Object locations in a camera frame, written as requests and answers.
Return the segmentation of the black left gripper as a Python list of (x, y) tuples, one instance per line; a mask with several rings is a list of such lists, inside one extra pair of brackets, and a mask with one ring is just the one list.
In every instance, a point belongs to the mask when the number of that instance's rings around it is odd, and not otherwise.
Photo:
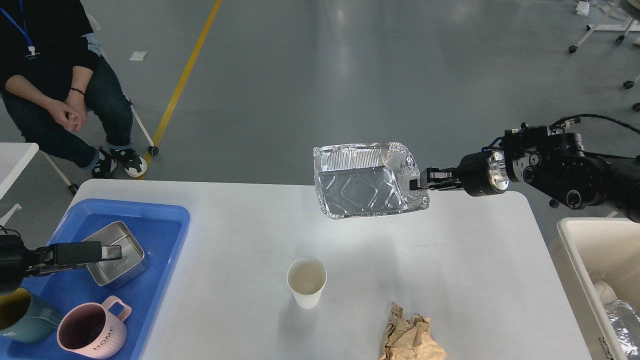
[(6, 296), (16, 291), (25, 276), (48, 276), (121, 258), (122, 248), (118, 244), (54, 243), (30, 250), (18, 233), (1, 234), (0, 294)]

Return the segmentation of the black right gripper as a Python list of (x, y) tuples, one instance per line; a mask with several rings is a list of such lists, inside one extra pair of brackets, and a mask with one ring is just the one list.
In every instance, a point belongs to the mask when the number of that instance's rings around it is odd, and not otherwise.
[(456, 168), (426, 168), (409, 181), (409, 190), (465, 191), (477, 198), (503, 194), (509, 184), (504, 153), (487, 150), (464, 156)]

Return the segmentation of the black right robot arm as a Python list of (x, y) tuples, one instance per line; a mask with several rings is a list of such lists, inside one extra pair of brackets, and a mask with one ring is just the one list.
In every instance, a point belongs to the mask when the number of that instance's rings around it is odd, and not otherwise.
[(511, 183), (525, 183), (546, 194), (552, 208), (606, 205), (638, 223), (639, 157), (586, 151), (582, 136), (568, 130), (583, 118), (585, 114), (577, 114), (547, 126), (522, 123), (518, 129), (506, 129), (456, 167), (426, 168), (410, 180), (409, 188), (463, 190), (480, 197), (503, 194)]

